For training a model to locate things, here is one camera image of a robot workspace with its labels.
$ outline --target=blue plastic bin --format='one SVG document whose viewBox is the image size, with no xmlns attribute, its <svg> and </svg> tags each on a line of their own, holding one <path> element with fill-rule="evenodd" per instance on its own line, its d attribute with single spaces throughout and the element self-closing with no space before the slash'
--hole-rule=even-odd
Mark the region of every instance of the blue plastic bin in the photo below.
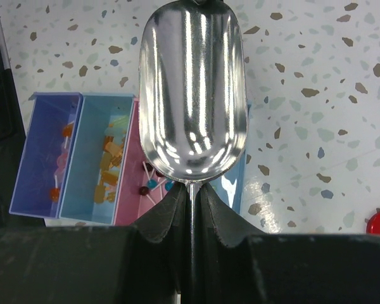
<svg viewBox="0 0 380 304">
<path fill-rule="evenodd" d="M 60 200 L 52 202 L 51 189 L 55 187 L 54 172 L 65 141 L 63 128 L 75 121 L 68 147 L 73 148 L 76 126 L 79 122 L 82 95 L 79 93 L 35 94 L 30 128 L 18 170 L 9 212 L 48 219 L 58 218 L 63 193 L 63 180 L 58 181 Z M 64 176 L 67 176 L 70 152 Z"/>
<path fill-rule="evenodd" d="M 84 94 L 60 218 L 113 224 L 117 197 L 114 201 L 95 203 L 94 192 L 100 183 L 100 163 L 105 136 L 110 136 L 109 124 L 118 117 L 128 116 L 130 121 L 133 105 L 134 95 L 130 94 Z M 121 174 L 122 170 L 119 171 L 116 193 Z"/>
</svg>

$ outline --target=scoop handle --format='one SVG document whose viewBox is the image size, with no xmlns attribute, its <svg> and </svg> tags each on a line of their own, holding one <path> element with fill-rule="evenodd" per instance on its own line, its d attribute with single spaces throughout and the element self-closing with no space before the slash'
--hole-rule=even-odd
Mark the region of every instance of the scoop handle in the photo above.
<svg viewBox="0 0 380 304">
<path fill-rule="evenodd" d="M 203 223 L 200 185 L 187 186 L 184 208 L 184 247 L 182 270 L 182 303 L 205 304 Z"/>
</svg>

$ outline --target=plastic container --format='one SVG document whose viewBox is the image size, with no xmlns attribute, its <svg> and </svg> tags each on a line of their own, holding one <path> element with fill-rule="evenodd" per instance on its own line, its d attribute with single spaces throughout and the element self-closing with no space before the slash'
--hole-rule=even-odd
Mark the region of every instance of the plastic container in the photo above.
<svg viewBox="0 0 380 304">
<path fill-rule="evenodd" d="M 113 224 L 133 105 L 133 95 L 84 95 L 61 219 Z"/>
<path fill-rule="evenodd" d="M 115 213 L 115 225 L 130 225 L 151 209 L 154 206 L 153 202 L 159 203 L 167 193 L 163 186 L 151 191 L 149 196 L 153 202 L 148 197 L 139 195 L 139 188 L 146 185 L 148 177 L 143 168 L 143 162 L 146 161 L 146 157 L 139 138 L 138 107 L 138 102 L 135 102 L 132 114 L 132 126 L 125 153 L 125 165 L 122 172 L 120 193 L 118 195 L 117 211 Z M 153 178 L 158 181 L 156 174 L 154 174 Z"/>
<path fill-rule="evenodd" d="M 36 93 L 30 128 L 25 141 L 20 168 L 9 212 L 16 215 L 56 219 L 64 191 L 76 126 L 82 106 L 79 93 Z M 68 127 L 67 142 L 64 137 Z M 59 199 L 51 199 L 51 191 Z"/>
</svg>

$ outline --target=orange gummy candy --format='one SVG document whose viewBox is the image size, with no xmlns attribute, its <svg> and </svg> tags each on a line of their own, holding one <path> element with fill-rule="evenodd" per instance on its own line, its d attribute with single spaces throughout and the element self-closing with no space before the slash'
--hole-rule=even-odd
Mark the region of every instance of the orange gummy candy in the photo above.
<svg viewBox="0 0 380 304">
<path fill-rule="evenodd" d="M 61 190 L 59 188 L 52 188 L 51 189 L 51 200 L 54 203 L 59 202 L 60 193 L 61 193 Z"/>
</svg>

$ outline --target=light blue plastic bin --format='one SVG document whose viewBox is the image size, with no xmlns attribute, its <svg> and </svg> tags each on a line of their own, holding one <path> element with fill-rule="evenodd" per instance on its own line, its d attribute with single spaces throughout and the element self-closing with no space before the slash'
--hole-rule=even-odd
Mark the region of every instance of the light blue plastic bin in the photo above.
<svg viewBox="0 0 380 304">
<path fill-rule="evenodd" d="M 103 142 L 112 117 L 131 118 L 134 95 L 84 94 L 80 122 L 77 127 L 60 218 L 113 224 L 116 200 L 94 203 L 94 191 L 99 180 Z M 122 170 L 117 182 L 117 193 Z"/>
</svg>

